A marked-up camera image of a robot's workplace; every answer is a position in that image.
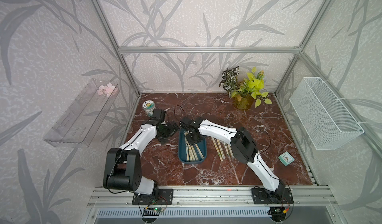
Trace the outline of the teal storage box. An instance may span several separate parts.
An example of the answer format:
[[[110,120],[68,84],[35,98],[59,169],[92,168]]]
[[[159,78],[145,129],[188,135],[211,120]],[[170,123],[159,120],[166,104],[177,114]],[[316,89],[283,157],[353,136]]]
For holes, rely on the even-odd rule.
[[[190,145],[186,140],[184,129],[180,129],[178,143],[178,158],[183,164],[199,164],[204,162],[207,157],[206,141]]]

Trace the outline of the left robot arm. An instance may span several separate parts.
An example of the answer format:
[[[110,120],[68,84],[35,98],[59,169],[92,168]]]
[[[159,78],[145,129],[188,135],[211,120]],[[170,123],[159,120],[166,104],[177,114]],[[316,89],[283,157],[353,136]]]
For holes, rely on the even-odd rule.
[[[142,175],[140,156],[153,140],[166,142],[179,130],[176,123],[146,122],[138,132],[119,148],[111,148],[106,155],[103,187],[111,193],[124,191],[157,196],[157,184]]]

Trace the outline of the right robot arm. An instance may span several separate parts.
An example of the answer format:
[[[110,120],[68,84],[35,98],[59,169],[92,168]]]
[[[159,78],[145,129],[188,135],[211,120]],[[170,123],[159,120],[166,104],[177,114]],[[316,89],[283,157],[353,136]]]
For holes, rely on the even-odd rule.
[[[229,144],[234,157],[253,170],[269,194],[283,195],[285,184],[265,164],[254,139],[244,127],[238,129],[224,127],[202,117],[195,120],[184,117],[180,121],[180,126],[188,132],[186,140],[189,144],[197,144],[206,137]]]

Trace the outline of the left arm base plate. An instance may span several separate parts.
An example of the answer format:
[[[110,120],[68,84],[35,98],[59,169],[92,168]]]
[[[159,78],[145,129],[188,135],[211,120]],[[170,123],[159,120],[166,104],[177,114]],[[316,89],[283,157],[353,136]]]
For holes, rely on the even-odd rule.
[[[132,205],[172,205],[173,197],[174,189],[159,188],[155,189],[150,195],[134,193]]]

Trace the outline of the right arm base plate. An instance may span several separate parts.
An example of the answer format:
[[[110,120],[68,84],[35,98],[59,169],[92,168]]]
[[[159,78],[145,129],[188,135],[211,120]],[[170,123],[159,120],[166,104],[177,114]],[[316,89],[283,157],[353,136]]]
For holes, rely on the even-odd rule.
[[[277,188],[275,192],[255,186],[251,189],[251,196],[255,205],[294,204],[291,190],[285,186]]]

